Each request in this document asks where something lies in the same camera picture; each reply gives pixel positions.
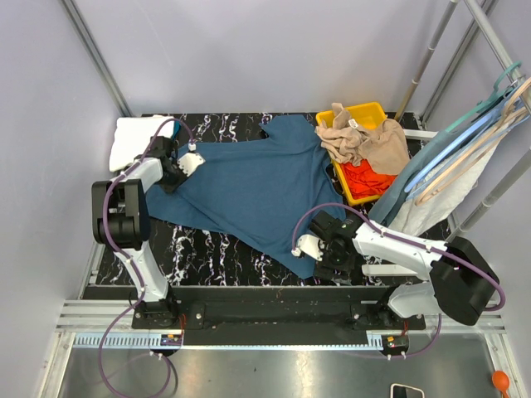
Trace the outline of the folded teal t-shirt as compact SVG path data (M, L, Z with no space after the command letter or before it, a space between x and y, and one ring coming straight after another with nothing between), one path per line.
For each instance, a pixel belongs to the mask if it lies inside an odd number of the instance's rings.
M181 129L181 124L178 121L174 122L172 140L178 141L178 134Z

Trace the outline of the hanging white towel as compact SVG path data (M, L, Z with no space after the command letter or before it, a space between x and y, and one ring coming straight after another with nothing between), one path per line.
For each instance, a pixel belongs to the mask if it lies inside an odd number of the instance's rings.
M499 140L491 144L489 152L433 198L419 205L415 204L414 199L405 201L389 228L419 236L446 219L473 189L498 145Z

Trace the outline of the orange spoon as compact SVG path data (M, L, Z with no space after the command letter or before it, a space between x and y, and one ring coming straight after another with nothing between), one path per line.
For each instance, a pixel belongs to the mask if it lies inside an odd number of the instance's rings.
M503 398L509 398L510 380L503 371L495 371L491 377L494 388L499 391Z

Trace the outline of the smartphone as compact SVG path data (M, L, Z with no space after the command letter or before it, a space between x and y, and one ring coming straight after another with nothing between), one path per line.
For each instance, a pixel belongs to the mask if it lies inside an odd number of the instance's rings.
M423 390L402 384L394 383L391 385L390 391L391 398L424 398L425 393Z

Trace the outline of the folded white t-shirt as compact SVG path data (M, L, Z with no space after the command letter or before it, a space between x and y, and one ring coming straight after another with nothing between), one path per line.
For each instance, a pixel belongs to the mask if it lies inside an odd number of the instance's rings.
M140 118L118 118L114 142L110 150L109 170L118 172L128 167L147 148L160 125L168 121L158 136L171 138L174 121L171 117L156 115Z

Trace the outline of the aluminium frame rail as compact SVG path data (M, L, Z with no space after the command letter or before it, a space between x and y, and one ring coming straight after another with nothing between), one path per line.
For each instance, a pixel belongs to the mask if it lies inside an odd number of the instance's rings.
M175 321L150 322L125 301L68 300L57 332L69 332L79 347L173 350L339 350L381 351L415 336L499 335L497 313L472 327L447 316L413 316L390 326L369 324L366 304L347 302L189 302Z

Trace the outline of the wooden clothes hanger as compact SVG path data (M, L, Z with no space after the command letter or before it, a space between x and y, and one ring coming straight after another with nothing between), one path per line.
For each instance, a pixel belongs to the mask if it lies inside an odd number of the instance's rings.
M480 160L495 149L500 141L511 131L511 129L523 123L530 112L523 104L517 104L522 95L530 88L530 79L519 85L509 99L504 103L499 111L499 117L493 122L488 122L485 129L482 129L476 136L460 149L451 155L443 167L441 167L434 177L427 182L423 182L410 195L415 206L420 206L432 198L442 193L453 182L456 182Z

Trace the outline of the blue t-shirt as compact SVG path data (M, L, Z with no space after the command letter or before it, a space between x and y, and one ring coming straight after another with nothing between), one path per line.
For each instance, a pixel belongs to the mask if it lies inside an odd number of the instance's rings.
M343 218L343 200L326 172L329 155L303 115L275 116L261 128L266 138L198 143L205 163L173 193L152 186L146 194L149 215L234 235L307 279L314 260L291 253L292 238L308 228L300 218L324 203L332 216Z

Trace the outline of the teal clothes hanger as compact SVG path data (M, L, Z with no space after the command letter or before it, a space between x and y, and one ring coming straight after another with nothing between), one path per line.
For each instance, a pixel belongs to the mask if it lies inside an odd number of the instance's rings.
M447 126L445 129L440 130L437 135L443 133L453 133L460 127L465 121L469 120L472 116L482 114L488 108L498 103L500 99L503 99L507 94L512 92L516 86L515 83L511 83L500 89L499 85L501 84L504 78L509 78L512 72L516 71L522 65L521 61L514 62L509 67L507 67L498 77L493 85L493 90L490 93L487 99L480 101L473 109L469 110L464 115L460 116L456 121Z

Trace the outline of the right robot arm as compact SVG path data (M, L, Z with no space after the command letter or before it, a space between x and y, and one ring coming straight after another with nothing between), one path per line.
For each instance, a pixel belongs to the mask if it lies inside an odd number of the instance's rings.
M414 315L435 314L474 326L499 287L498 276L467 239L425 240L364 216L340 220L319 211L292 252L328 269L359 269L369 256L411 271L418 283L391 288L377 307L379 323L390 329Z

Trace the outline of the beige t-shirt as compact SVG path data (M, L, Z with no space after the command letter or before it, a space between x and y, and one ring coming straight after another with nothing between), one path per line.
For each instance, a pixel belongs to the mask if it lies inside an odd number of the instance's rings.
M340 103L332 104L332 125L319 122L315 133L332 160L355 167L363 160L375 173L396 176L409 162L406 135L394 119L384 119L375 129L359 123Z

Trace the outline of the orange t-shirt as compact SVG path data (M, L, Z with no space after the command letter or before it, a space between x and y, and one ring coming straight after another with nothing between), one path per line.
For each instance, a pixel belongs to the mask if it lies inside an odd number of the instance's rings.
M374 172L365 159L358 166L352 163L342 163L340 167L353 199L381 196L396 178L392 175Z

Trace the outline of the yellow plastic bin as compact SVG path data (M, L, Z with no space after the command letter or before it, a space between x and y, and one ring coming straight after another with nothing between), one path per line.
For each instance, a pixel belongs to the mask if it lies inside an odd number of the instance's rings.
M387 119L387 115L378 102L348 106L345 109L350 113L351 119L353 119L355 122L359 122L361 126L367 129L376 128L379 124ZM339 192L343 195L346 202L350 206L358 206L371 201L376 201L380 197L379 195L376 195L361 199L353 199L340 167L342 163L338 163L331 158L331 164L333 165L335 176L339 181L339 185L341 186Z

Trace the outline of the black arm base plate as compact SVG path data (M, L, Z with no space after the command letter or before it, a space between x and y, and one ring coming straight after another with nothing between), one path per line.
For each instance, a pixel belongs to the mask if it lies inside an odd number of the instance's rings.
M381 287L182 287L171 289L189 347L351 347L370 332L422 331L422 316L397 318Z

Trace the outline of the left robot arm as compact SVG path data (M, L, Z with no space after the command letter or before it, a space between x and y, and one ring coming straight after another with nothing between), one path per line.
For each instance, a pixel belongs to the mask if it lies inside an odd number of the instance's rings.
M137 289L134 328L170 328L178 323L177 300L150 249L146 201L151 186L172 193L188 179L174 158L177 151L173 140L158 137L146 158L134 160L132 170L91 187L95 240L114 252Z

